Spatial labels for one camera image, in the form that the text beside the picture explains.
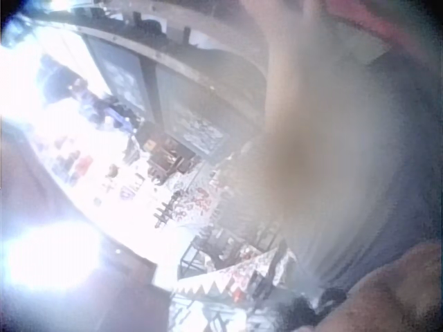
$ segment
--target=skin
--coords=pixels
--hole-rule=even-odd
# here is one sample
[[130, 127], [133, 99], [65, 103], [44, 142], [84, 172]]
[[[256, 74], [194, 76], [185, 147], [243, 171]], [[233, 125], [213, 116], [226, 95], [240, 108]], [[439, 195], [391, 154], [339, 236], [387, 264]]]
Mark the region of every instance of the skin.
[[[324, 78], [321, 75], [328, 72], [328, 66], [334, 65], [332, 61], [342, 54], [337, 46], [339, 43], [320, 0], [305, 0], [299, 12], [288, 10], [283, 0], [242, 0], [242, 3], [269, 45], [266, 130], [268, 143], [273, 147], [273, 163], [268, 169], [272, 174], [268, 184], [275, 186], [281, 201], [290, 198], [288, 205], [294, 201], [303, 203], [303, 196], [314, 197], [310, 194], [316, 193], [319, 185], [325, 186], [329, 178], [336, 178], [326, 173], [333, 169], [333, 164], [326, 163], [322, 169], [315, 157], [315, 153], [327, 151], [321, 148], [322, 142], [317, 141], [321, 132], [317, 129], [318, 116], [324, 119], [328, 115], [319, 112], [328, 109], [335, 112], [336, 118], [348, 119], [356, 109], [352, 102], [341, 104], [341, 100], [348, 103], [345, 98], [328, 98], [340, 91], [328, 86], [333, 85], [334, 80], [321, 79]], [[347, 61], [347, 67], [353, 73], [360, 73], [352, 59]], [[327, 100], [327, 104], [321, 104], [322, 100]], [[297, 187], [303, 188], [298, 199], [287, 191], [293, 186], [287, 174], [292, 174], [294, 169]], [[303, 329], [316, 332], [426, 331], [432, 314], [441, 310], [441, 252], [441, 245], [435, 243], [413, 248], [398, 261], [363, 278], [352, 289], [348, 300], [315, 330], [308, 326]]]

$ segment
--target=person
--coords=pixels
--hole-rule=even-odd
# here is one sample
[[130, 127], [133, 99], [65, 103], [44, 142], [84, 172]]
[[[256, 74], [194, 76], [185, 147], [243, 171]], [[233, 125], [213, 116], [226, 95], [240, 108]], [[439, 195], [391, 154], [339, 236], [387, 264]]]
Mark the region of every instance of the person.
[[[399, 67], [411, 61], [403, 56], [383, 57], [378, 67], [380, 62], [363, 66], [352, 59], [320, 0], [305, 0], [298, 12], [283, 0], [242, 3], [269, 47], [264, 162], [256, 163], [264, 169], [256, 182], [263, 181], [265, 193], [256, 210], [279, 216], [297, 259], [294, 287], [315, 297], [330, 287], [348, 292], [382, 266], [390, 266], [392, 275], [418, 273], [391, 264], [424, 241], [441, 240], [441, 190], [435, 188], [441, 183], [435, 144], [441, 128], [435, 87], [426, 83], [431, 75], [418, 68], [405, 79]], [[250, 165], [243, 168], [251, 173]], [[438, 260], [432, 262], [441, 269]], [[372, 285], [368, 289], [380, 291], [380, 284]], [[421, 299], [425, 290], [426, 284], [417, 285], [408, 301]], [[343, 306], [348, 315], [353, 306], [364, 315], [365, 302], [392, 303], [387, 294], [358, 292]], [[386, 326], [392, 320], [395, 327], [385, 330], [369, 317], [359, 328], [345, 327], [350, 320], [329, 319], [335, 312], [319, 331], [409, 329], [396, 320], [403, 317], [400, 309], [380, 313]]]

